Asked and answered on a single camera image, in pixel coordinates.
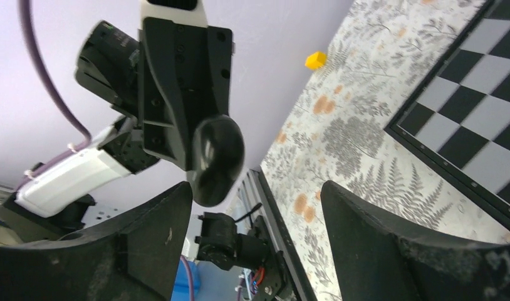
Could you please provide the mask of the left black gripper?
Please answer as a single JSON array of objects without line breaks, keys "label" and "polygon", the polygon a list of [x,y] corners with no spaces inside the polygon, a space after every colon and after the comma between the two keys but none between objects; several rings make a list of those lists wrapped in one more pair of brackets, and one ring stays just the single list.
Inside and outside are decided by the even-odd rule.
[{"label": "left black gripper", "polygon": [[196,127],[209,117],[229,113],[233,32],[147,17],[139,38],[143,148],[191,170]]}]

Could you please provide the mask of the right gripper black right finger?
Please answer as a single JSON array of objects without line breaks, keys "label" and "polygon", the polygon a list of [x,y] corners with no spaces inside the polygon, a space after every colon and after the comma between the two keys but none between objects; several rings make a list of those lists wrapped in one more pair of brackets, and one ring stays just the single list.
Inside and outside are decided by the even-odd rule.
[{"label": "right gripper black right finger", "polygon": [[426,228],[333,181],[321,204],[343,300],[510,300],[510,244]]}]

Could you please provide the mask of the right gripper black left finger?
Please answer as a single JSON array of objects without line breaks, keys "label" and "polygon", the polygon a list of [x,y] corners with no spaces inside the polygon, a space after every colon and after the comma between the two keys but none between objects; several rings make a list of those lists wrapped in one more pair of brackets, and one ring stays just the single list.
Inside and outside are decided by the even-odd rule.
[{"label": "right gripper black left finger", "polygon": [[0,300],[170,300],[191,207],[183,181],[58,240],[0,246]]}]

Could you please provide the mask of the black earbud case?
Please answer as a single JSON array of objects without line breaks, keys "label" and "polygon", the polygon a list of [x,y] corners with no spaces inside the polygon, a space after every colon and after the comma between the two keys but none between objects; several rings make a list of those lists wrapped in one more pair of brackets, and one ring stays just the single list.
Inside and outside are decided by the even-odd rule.
[{"label": "black earbud case", "polygon": [[195,129],[191,156],[187,180],[193,200],[206,208],[221,204],[244,164],[244,139],[237,123],[226,115],[203,120]]}]

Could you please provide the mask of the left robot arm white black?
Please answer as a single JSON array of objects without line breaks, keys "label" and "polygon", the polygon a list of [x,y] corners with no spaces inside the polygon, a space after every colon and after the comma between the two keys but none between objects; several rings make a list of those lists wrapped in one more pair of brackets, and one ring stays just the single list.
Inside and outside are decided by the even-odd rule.
[{"label": "left robot arm white black", "polygon": [[145,18],[138,39],[100,21],[76,62],[76,81],[120,116],[84,147],[29,170],[0,205],[0,217],[23,241],[79,230],[92,190],[138,174],[158,161],[183,170],[191,198],[222,203],[244,161],[241,130],[229,115],[233,33],[215,26]]}]

